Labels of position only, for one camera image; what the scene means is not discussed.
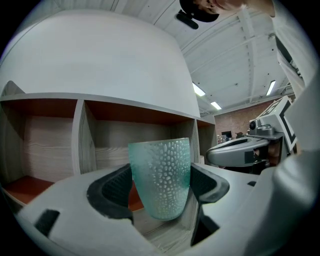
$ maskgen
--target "frosted glass tumbler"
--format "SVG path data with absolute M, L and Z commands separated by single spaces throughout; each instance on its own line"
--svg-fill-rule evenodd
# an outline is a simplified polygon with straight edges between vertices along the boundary
M 145 210 L 169 221 L 184 210 L 190 185 L 189 138 L 130 143 L 133 180 Z

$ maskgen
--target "cup rim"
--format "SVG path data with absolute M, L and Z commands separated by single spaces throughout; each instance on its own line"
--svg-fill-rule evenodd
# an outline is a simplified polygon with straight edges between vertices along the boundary
M 131 142 L 128 143 L 128 145 L 132 144 L 143 144 L 143 143 L 156 143 L 156 142 L 168 142 L 168 141 L 176 141 L 176 140 L 185 140 L 189 139 L 188 137 L 183 137 L 183 138 L 170 138 L 170 139 L 160 139 L 160 140 L 152 140 L 152 141 L 143 141 L 143 142 Z

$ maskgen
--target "black cap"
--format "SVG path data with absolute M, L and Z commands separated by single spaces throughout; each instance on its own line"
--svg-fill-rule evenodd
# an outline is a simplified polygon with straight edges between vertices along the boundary
M 194 3 L 194 0 L 180 0 L 180 5 L 189 17 L 200 22 L 214 22 L 219 17 L 219 14 L 210 14 L 204 10 L 200 10 L 198 5 Z

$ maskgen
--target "white shirt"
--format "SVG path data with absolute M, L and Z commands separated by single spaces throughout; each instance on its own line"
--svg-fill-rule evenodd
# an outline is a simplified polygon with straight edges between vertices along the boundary
M 275 17 L 272 17 L 272 21 L 275 34 L 290 53 L 303 78 L 302 80 L 297 75 L 295 69 L 278 51 L 278 61 L 298 98 L 319 68 L 318 55 L 305 31 L 292 14 L 279 1 L 273 0 L 273 4 Z

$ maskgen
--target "shelf top edge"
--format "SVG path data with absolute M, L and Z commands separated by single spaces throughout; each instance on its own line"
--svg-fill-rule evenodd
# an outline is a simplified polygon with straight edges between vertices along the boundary
M 66 99 L 66 100 L 85 100 L 85 101 L 96 101 L 96 102 L 106 102 L 128 105 L 133 107 L 151 109 L 161 112 L 166 112 L 178 116 L 187 117 L 194 120 L 199 120 L 211 125 L 215 123 L 208 120 L 203 120 L 201 117 L 192 116 L 186 113 L 175 111 L 169 108 L 160 107 L 144 102 L 138 102 L 129 99 L 116 98 L 110 96 L 94 95 L 94 94 L 84 94 L 84 93 L 73 93 L 73 92 L 37 92 L 37 93 L 20 93 L 15 95 L 8 95 L 0 97 L 0 102 L 16 101 L 16 100 L 32 100 L 32 99 Z

